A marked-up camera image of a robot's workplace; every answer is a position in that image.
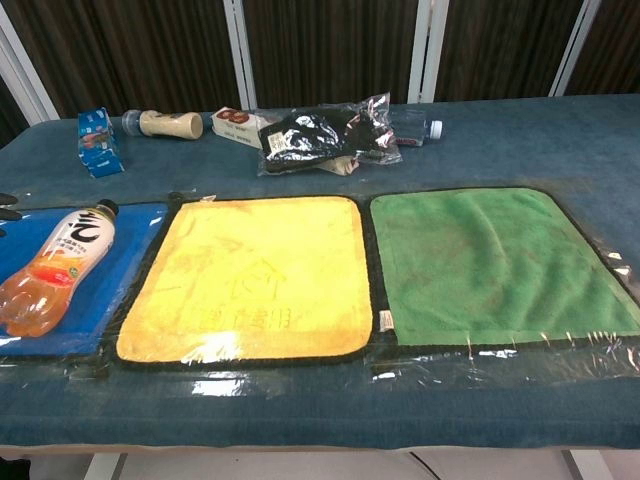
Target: bottle label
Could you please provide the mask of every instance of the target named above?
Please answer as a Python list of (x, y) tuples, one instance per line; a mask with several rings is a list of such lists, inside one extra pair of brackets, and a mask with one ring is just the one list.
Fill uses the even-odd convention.
[(115, 234), (111, 220), (100, 210), (67, 215), (51, 233), (31, 263), (31, 273), (60, 287), (73, 287), (104, 257)]

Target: blue towel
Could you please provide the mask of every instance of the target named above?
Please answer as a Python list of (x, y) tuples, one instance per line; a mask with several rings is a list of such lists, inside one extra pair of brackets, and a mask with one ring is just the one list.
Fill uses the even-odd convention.
[[(0, 282), (26, 265), (53, 228), (73, 208), (32, 210), (2, 226)], [(92, 354), (113, 313), (134, 280), (140, 261), (167, 213), (163, 204), (125, 205), (116, 220), (111, 250), (85, 278), (60, 324), (39, 338), (16, 338), (0, 328), (0, 355)]]

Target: green towel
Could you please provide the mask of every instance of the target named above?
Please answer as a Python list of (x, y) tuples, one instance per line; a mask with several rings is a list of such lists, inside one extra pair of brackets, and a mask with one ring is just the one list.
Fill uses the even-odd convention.
[(371, 204), (400, 345), (640, 334), (640, 309), (555, 202), (526, 188)]

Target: blue box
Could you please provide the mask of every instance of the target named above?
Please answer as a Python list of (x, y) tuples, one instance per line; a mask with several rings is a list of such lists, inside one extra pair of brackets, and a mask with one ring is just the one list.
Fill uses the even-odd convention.
[(78, 115), (78, 156), (94, 178), (124, 172), (113, 126), (104, 107)]

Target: floor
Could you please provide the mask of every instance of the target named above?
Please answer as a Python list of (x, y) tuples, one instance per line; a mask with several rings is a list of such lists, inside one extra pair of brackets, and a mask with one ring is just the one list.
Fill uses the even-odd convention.
[[(560, 450), (418, 448), (413, 452), (129, 454), (119, 480), (575, 480)], [(602, 451), (613, 480), (639, 478), (640, 451)], [(35, 455), (31, 480), (83, 480), (91, 455)], [(5, 456), (15, 459), (15, 455)]]

